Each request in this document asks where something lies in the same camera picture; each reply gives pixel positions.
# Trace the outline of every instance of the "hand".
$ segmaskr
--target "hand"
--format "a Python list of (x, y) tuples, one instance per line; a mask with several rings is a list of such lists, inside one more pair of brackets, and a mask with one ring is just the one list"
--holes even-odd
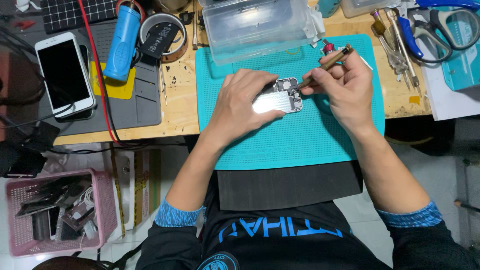
[(201, 137), (209, 138), (210, 143), (223, 150), (250, 131), (283, 117), (285, 113), (281, 110), (256, 113), (252, 106), (255, 96), (265, 85), (276, 79), (278, 75), (248, 69), (227, 75), (218, 94), (212, 118)]
[[(323, 57), (320, 64), (325, 64), (339, 52)], [(357, 136), (375, 128), (372, 119), (373, 75), (356, 51), (340, 61), (345, 64), (335, 64), (328, 71), (315, 68), (305, 74), (303, 79), (312, 75), (315, 81), (301, 91), (304, 95), (327, 94), (335, 118), (350, 136)]]

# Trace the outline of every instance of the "screwdriver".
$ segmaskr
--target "screwdriver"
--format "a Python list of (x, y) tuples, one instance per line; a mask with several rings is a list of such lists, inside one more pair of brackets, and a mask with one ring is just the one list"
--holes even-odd
[[(345, 49), (343, 49), (340, 53), (338, 53), (336, 56), (330, 59), (330, 61), (321, 65), (320, 68), (323, 70), (329, 70), (336, 62), (342, 59), (342, 57), (344, 57), (345, 55), (351, 52), (353, 52), (353, 48), (352, 46), (350, 46), (350, 44), (347, 44), (345, 46)], [(313, 80), (314, 80), (313, 77), (310, 75), (308, 78), (303, 80), (303, 82), (299, 85), (299, 89), (309, 85), (311, 82), (313, 82)]]

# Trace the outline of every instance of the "blue handle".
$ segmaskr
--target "blue handle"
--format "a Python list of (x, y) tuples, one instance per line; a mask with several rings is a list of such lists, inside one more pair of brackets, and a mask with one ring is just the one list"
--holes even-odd
[(129, 7), (121, 6), (103, 75), (122, 82), (127, 81), (139, 29), (140, 14)]
[(417, 0), (421, 7), (459, 7), (471, 10), (479, 10), (480, 3), (472, 0)]
[(405, 38), (406, 43), (410, 47), (410, 50), (415, 55), (415, 57), (422, 58), (423, 53), (421, 52), (420, 48), (415, 43), (415, 38), (412, 34), (412, 29), (410, 28), (410, 21), (408, 19), (399, 17), (398, 23), (403, 31), (403, 37)]

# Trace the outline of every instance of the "white iphone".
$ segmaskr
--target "white iphone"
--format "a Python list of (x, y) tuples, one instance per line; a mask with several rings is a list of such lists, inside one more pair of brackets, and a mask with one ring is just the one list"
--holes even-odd
[(96, 105), (89, 75), (75, 35), (68, 32), (35, 44), (40, 70), (45, 77), (53, 113), (73, 106), (55, 117), (63, 118)]

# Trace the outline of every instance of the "wooden desk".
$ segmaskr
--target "wooden desk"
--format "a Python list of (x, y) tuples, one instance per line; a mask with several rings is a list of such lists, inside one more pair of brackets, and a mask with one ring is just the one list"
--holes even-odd
[[(315, 0), (310, 0), (309, 4), (313, 6), (316, 2)], [(193, 6), (190, 6), (188, 10), (190, 12), (193, 11)], [(383, 19), (385, 23), (388, 24), (387, 17), (384, 13)], [(370, 29), (373, 22), (373, 17), (369, 14), (347, 19), (344, 17), (341, 9), (332, 17), (324, 19), (327, 37), (367, 34), (372, 39), (384, 96), (386, 119), (431, 114), (432, 111), (428, 100), (425, 102), (426, 107), (422, 99), (420, 99), (420, 104), (411, 103), (410, 97), (416, 97), (418, 93), (413, 88), (409, 92), (405, 82), (403, 82), (403, 78), (402, 82), (397, 82), (396, 75), (388, 64), (387, 56), (380, 41), (373, 35)], [(121, 140), (193, 135), (200, 132), (197, 112), (195, 51), (192, 50), (193, 24), (187, 25), (186, 29), (189, 47), (185, 55), (176, 62), (162, 64), (165, 83), (167, 84), (168, 102), (168, 105), (166, 105), (163, 93), (160, 93), (162, 123), (157, 126), (118, 130)], [(198, 35), (198, 41), (200, 43), (208, 43), (205, 31), (199, 30)], [(420, 67), (416, 66), (415, 71), (419, 76), (422, 95), (424, 95), (426, 89)], [(55, 145), (106, 141), (111, 141), (111, 139), (108, 132), (105, 131), (61, 136), (55, 140)]]

